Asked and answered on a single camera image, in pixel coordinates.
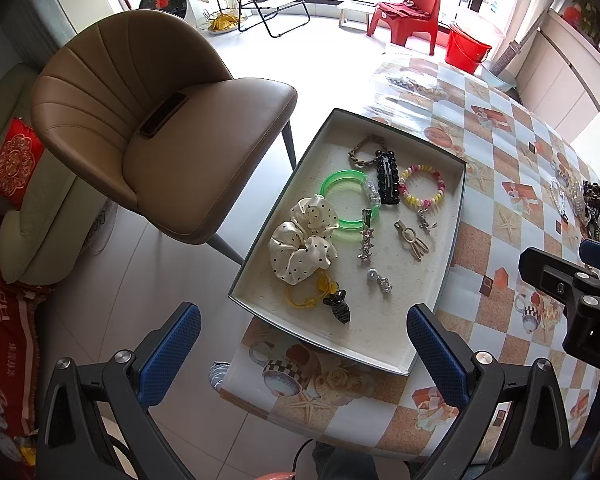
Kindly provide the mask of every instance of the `screw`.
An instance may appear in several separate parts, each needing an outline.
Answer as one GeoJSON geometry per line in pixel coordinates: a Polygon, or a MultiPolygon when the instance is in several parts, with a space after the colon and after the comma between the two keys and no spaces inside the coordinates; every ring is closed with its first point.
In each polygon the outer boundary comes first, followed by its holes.
{"type": "Polygon", "coordinates": [[[68,368],[70,364],[71,364],[71,359],[69,359],[68,357],[61,357],[58,359],[58,362],[56,363],[56,368],[58,370],[64,370],[65,368],[68,368]]]}
{"type": "Polygon", "coordinates": [[[131,352],[129,350],[121,350],[120,352],[116,352],[113,359],[120,364],[126,363],[131,359],[131,352]]]}
{"type": "Polygon", "coordinates": [[[544,370],[544,371],[551,370],[551,362],[549,361],[549,359],[545,359],[545,358],[541,357],[538,359],[537,364],[538,364],[538,368],[540,368],[541,370],[544,370]]]}
{"type": "Polygon", "coordinates": [[[488,365],[493,362],[493,356],[489,352],[478,352],[475,355],[475,360],[483,365],[488,365]]]}
{"type": "Polygon", "coordinates": [[[598,304],[598,300],[593,296],[583,296],[582,303],[587,304],[589,306],[596,306],[598,304]]]}

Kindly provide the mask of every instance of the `black beaded hair clip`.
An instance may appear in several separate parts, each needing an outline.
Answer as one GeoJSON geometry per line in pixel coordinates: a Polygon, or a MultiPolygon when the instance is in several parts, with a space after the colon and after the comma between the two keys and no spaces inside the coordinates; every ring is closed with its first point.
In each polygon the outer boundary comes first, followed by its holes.
{"type": "Polygon", "coordinates": [[[398,166],[394,152],[376,152],[376,168],[378,169],[378,191],[383,204],[399,204],[398,166]]]}
{"type": "Polygon", "coordinates": [[[331,312],[341,323],[348,323],[351,321],[349,305],[344,301],[346,293],[347,292],[343,289],[337,290],[334,294],[331,294],[322,300],[325,305],[331,307],[331,312]]]}

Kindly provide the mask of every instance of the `gray curtain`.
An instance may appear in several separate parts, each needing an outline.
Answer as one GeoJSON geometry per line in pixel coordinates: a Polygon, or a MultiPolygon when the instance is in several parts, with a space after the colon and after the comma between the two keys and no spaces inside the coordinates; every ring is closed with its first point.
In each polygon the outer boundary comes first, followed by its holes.
{"type": "Polygon", "coordinates": [[[14,0],[1,27],[23,61],[39,70],[75,36],[58,0],[14,0]]]}

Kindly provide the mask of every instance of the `red plastic chair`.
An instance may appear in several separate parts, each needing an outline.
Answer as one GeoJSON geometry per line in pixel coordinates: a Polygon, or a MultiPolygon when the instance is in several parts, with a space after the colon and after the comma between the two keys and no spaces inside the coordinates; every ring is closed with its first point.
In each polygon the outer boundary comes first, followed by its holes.
{"type": "Polygon", "coordinates": [[[383,18],[382,10],[376,6],[371,22],[366,30],[368,36],[372,36],[376,31],[378,20],[383,20],[391,28],[391,42],[404,46],[407,38],[414,32],[428,32],[430,35],[429,55],[433,56],[433,49],[436,46],[436,38],[438,37],[438,15],[440,13],[440,0],[411,0],[422,10],[431,13],[428,20],[417,20],[415,18],[391,18],[389,16],[383,18]]]}

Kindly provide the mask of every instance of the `checkered tablecloth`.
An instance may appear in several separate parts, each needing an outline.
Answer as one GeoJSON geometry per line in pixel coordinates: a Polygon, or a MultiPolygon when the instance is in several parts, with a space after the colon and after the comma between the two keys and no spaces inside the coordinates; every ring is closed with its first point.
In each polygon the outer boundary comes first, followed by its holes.
{"type": "MultiPolygon", "coordinates": [[[[458,240],[436,317],[473,351],[501,363],[551,360],[570,437],[578,439],[600,372],[562,350],[562,306],[522,282],[518,258],[537,247],[582,265],[582,239],[549,191],[560,164],[579,180],[599,182],[553,129],[508,96],[446,64],[399,56],[374,73],[372,102],[357,110],[428,139],[467,161],[467,187],[458,240]],[[506,124],[483,126],[472,107],[495,108],[506,124]],[[520,309],[533,306],[540,327],[528,333],[520,309]]],[[[352,139],[355,145],[360,139],[352,139]]],[[[253,319],[222,384],[221,395],[251,413],[308,437],[402,460],[429,456],[458,410],[445,404],[420,360],[409,377],[392,375],[313,347],[253,319]],[[290,363],[302,390],[274,394],[263,368],[290,363]]],[[[487,459],[508,406],[494,414],[476,462],[487,459]]]]}

